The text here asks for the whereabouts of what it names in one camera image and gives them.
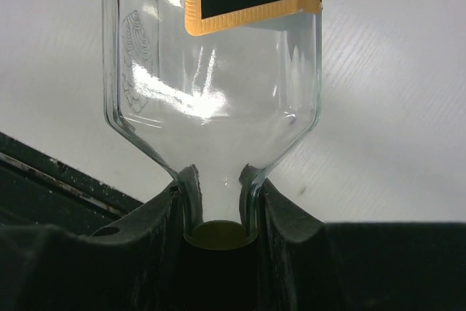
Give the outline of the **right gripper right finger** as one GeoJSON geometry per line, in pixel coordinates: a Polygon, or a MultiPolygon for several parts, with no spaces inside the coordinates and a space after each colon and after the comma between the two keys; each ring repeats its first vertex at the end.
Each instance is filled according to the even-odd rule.
{"type": "Polygon", "coordinates": [[[463,223],[325,223],[270,181],[256,215],[257,292],[241,310],[465,308],[463,223]]]}

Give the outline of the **small bottle brown label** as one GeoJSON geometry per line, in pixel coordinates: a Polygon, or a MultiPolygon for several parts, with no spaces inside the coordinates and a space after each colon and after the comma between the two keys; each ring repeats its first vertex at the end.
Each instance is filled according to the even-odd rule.
{"type": "Polygon", "coordinates": [[[167,172],[168,295],[254,310],[259,195],[317,124],[323,0],[102,0],[104,116],[167,172]]]}

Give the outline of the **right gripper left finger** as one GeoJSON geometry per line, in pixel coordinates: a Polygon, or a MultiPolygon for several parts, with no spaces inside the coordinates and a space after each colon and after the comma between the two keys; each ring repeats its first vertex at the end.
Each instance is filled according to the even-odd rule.
{"type": "Polygon", "coordinates": [[[184,310],[176,186],[93,235],[1,226],[3,310],[184,310]]]}

